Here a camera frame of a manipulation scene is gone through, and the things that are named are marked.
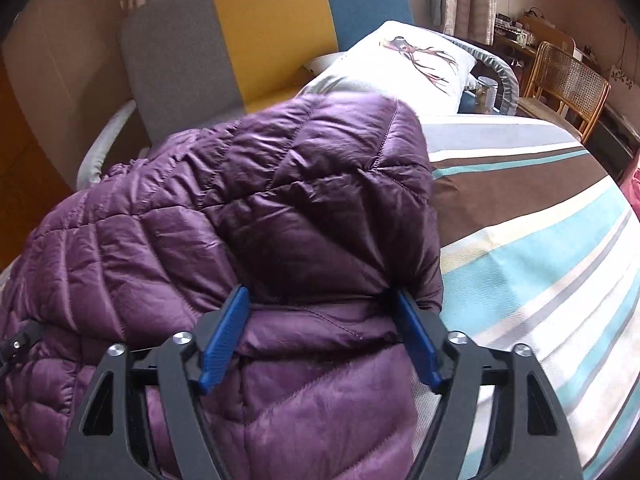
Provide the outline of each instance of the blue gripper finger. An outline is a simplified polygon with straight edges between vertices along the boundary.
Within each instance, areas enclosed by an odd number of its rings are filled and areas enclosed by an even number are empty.
[[[219,311],[205,314],[212,315],[219,316],[220,321],[200,354],[198,386],[202,395],[209,394],[222,382],[249,317],[249,291],[244,286],[236,287]]]
[[[429,338],[423,325],[426,316],[435,317],[434,322],[442,323],[434,312],[420,310],[415,301],[404,290],[395,292],[396,306],[393,309],[393,320],[402,337],[418,378],[422,384],[426,384],[431,390],[437,391],[442,385],[438,351]]]

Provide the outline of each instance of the striped bedspread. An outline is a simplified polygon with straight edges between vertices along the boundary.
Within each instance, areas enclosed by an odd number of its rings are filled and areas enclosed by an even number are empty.
[[[502,116],[444,120],[423,125],[443,247],[442,317],[480,345],[534,349],[593,480],[640,410],[640,224],[564,130]],[[461,480],[478,471],[492,388],[481,388]],[[437,397],[417,378],[414,393],[417,453]]]

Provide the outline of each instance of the wooden chair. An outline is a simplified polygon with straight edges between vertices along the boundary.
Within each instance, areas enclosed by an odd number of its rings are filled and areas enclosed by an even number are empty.
[[[600,116],[609,89],[606,79],[558,46],[545,41],[538,49],[531,79],[524,97],[518,102],[518,110],[556,124],[585,143]],[[560,101],[558,110],[540,102],[543,91]],[[565,108],[573,110],[582,120],[578,128],[561,117]]]

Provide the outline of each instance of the yellow fabric stripe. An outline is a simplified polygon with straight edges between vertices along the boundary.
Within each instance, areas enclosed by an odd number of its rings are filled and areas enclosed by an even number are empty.
[[[245,104],[310,80],[307,61],[338,51],[328,0],[214,0]]]
[[[300,85],[296,85],[290,88],[285,88],[284,90],[276,90],[275,92],[269,92],[268,94],[260,97],[254,101],[244,104],[244,110],[248,114],[252,114],[254,112],[259,112],[264,110],[265,108],[269,108],[270,106],[276,105],[278,103],[282,103],[289,99],[293,99],[298,92],[300,92]]]

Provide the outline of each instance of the armrest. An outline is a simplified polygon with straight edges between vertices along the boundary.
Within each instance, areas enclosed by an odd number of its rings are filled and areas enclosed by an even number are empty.
[[[463,50],[466,50],[469,54],[475,57],[477,60],[482,61],[489,68],[494,70],[494,72],[500,78],[502,82],[502,104],[500,105],[500,114],[501,115],[515,115],[516,109],[518,108],[518,95],[520,94],[520,87],[518,85],[518,80],[516,79],[515,74],[511,67],[505,62],[505,60],[500,59],[499,57],[483,50],[482,48],[478,48],[466,41],[459,40],[458,38],[452,38],[451,36],[447,36],[446,34],[441,34],[439,32],[435,32],[437,35],[446,38],[451,43],[459,46]]]
[[[113,117],[109,119],[109,122],[102,129],[98,138],[95,139],[89,148],[89,151],[86,152],[82,164],[80,164],[78,177],[76,178],[76,191],[100,182],[104,158],[107,156],[107,153],[109,153],[122,127],[135,110],[136,102],[132,99],[122,105]]]

